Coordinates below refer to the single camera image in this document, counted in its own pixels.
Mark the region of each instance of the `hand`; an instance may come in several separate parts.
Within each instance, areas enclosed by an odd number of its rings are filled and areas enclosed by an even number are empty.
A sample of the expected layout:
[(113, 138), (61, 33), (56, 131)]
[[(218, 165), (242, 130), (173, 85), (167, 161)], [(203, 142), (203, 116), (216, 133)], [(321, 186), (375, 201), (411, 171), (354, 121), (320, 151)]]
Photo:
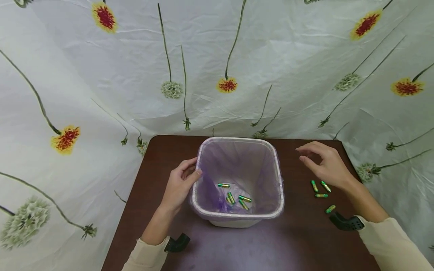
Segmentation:
[[(300, 160), (322, 181), (341, 189), (348, 183), (357, 181), (348, 171), (336, 149), (313, 141), (296, 150), (304, 154), (300, 156)], [(307, 157), (312, 153), (321, 156), (322, 162), (319, 165)]]
[(202, 175), (201, 170), (194, 171), (196, 161), (197, 158), (182, 161), (177, 168), (170, 172), (169, 181), (159, 209), (173, 215), (179, 212), (191, 186)]

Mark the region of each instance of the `table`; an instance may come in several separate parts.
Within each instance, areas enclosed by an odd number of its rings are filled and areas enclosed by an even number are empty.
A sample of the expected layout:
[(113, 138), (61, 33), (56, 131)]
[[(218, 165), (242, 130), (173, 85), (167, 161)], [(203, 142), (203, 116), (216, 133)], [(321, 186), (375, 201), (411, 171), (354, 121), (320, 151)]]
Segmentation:
[[(164, 135), (152, 138), (102, 271), (122, 269), (160, 203), (170, 171), (182, 160), (195, 157), (205, 139)], [(299, 161), (294, 150), (311, 140), (267, 141), (276, 148), (281, 164), (283, 214), (247, 229), (218, 228), (197, 216), (185, 202), (172, 224), (170, 236), (177, 239), (184, 232), (191, 241), (183, 252), (170, 253), (162, 270), (379, 271), (358, 233), (338, 230), (324, 213), (335, 204), (346, 218), (354, 215), (346, 196), (331, 187), (329, 198), (314, 197), (310, 180), (318, 179)], [(357, 177), (341, 142), (320, 142), (336, 148)]]

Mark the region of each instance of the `black wrist strap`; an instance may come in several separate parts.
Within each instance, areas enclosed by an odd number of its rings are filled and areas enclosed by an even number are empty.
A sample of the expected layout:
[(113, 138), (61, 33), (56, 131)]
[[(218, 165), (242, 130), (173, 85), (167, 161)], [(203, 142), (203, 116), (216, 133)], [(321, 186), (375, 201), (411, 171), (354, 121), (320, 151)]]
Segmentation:
[(190, 237), (188, 237), (185, 233), (181, 233), (177, 240), (170, 237), (169, 242), (167, 243), (165, 252), (181, 252), (187, 247), (190, 242)]
[(334, 212), (329, 216), (329, 219), (338, 229), (343, 231), (359, 231), (365, 227), (357, 216), (346, 219), (340, 213)]

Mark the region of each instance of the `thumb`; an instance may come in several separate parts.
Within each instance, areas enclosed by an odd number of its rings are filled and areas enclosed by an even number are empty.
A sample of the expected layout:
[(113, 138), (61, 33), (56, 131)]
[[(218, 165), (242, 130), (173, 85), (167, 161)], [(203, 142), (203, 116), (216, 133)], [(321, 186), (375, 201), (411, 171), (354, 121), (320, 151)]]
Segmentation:
[(190, 187), (197, 182), (197, 180), (199, 180), (199, 178), (202, 176), (202, 171), (201, 170), (196, 170), (195, 172), (193, 172), (190, 176), (188, 176), (187, 179), (185, 179), (184, 184), (186, 187), (188, 187), (188, 189), (190, 189)]
[(321, 169), (321, 166), (317, 165), (314, 161), (310, 160), (310, 158), (306, 156), (300, 156), (300, 161), (303, 162), (303, 164), (310, 169), (313, 174), (317, 175), (319, 170)]

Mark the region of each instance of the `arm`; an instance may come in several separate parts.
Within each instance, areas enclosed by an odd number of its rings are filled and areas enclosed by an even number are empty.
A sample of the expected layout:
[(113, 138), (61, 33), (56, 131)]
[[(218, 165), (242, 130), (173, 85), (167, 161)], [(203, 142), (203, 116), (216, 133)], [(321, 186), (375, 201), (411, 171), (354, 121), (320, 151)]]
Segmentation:
[(167, 256), (164, 249), (169, 241), (167, 232), (170, 224), (181, 209), (181, 204), (187, 197), (191, 186), (202, 174), (200, 170), (193, 172), (196, 160), (193, 158), (182, 161), (176, 169), (171, 171), (161, 204), (141, 238), (137, 240), (136, 247), (122, 271), (161, 270)]
[[(346, 168), (337, 150), (319, 142), (310, 142), (296, 149), (300, 160), (321, 180), (342, 189), (350, 199), (365, 227), (359, 235), (382, 271), (433, 271), (417, 246), (408, 238), (398, 222), (387, 212)], [(308, 156), (318, 154), (317, 165)]]

